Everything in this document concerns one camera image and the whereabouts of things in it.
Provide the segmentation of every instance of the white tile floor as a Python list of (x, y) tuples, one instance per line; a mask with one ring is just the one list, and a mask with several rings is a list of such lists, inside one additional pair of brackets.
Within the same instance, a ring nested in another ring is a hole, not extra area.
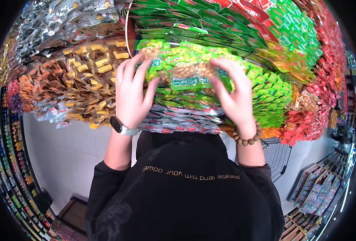
[[(84, 122), (73, 122), (65, 129), (55, 129), (55, 123), (38, 122), (25, 114), (25, 140), (32, 168), (42, 189), (54, 200), (55, 214), (63, 209), (70, 197), (87, 201), (94, 175), (94, 166), (103, 161), (111, 129), (91, 129)], [(132, 140), (132, 166), (136, 163), (135, 150), (139, 135)], [(228, 157), (234, 160), (235, 142), (223, 135)], [(299, 170), (321, 160), (333, 150), (333, 140), (324, 135), (314, 142), (297, 142), (292, 148), (286, 172), (274, 184), (280, 194), (284, 214), (293, 209), (286, 197)]]

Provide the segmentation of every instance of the sweatshirt sleeve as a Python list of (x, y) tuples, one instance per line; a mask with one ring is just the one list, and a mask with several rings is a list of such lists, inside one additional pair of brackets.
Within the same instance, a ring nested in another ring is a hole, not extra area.
[(128, 171), (118, 171), (109, 168), (104, 161), (95, 166), (90, 195), (85, 214), (85, 226), (87, 235), (94, 233), (92, 230), (94, 220), (99, 216), (108, 201), (118, 192)]
[(283, 219), (280, 196), (272, 182), (270, 166), (265, 164), (264, 166), (258, 167), (240, 166), (240, 168), (245, 171), (247, 177), (266, 198), (266, 201), (271, 210), (270, 216), (273, 224), (272, 230), (274, 232), (272, 237), (274, 237), (273, 240), (279, 240), (285, 225), (285, 221)]

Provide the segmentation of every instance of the wooden bead bracelet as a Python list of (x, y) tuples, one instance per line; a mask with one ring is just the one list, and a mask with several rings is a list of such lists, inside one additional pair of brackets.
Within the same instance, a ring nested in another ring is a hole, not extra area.
[(260, 126), (260, 123), (258, 121), (255, 121), (255, 124), (256, 124), (256, 127), (257, 127), (257, 132), (256, 132), (255, 136), (252, 139), (248, 139), (248, 140), (243, 140), (243, 139), (239, 138), (236, 126), (233, 126), (233, 138), (234, 138), (234, 141), (237, 142), (237, 144), (242, 144), (244, 146), (253, 145), (254, 142), (259, 141), (260, 140), (260, 136), (262, 135), (262, 127)]

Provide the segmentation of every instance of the black sweatshirt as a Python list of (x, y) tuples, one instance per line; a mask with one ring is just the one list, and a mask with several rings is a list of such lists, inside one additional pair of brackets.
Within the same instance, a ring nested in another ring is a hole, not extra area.
[(209, 142), (171, 142), (125, 171), (101, 162), (88, 238), (278, 241), (284, 219), (270, 176), (268, 165), (238, 166)]

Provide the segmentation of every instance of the hand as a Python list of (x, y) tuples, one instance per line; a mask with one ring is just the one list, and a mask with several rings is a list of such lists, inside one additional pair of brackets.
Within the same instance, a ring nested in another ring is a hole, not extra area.
[(212, 76), (209, 78), (226, 115), (237, 125), (239, 137), (244, 140), (253, 138), (257, 128), (253, 116), (252, 84), (250, 80), (246, 77), (242, 68), (233, 60), (218, 58), (211, 59), (209, 63), (226, 70), (234, 81), (235, 92), (229, 94), (218, 77)]
[(143, 98), (143, 82), (151, 58), (145, 60), (135, 72), (135, 65), (143, 54), (124, 61), (116, 71), (116, 118), (127, 128), (136, 129), (151, 109), (159, 77), (153, 79)]

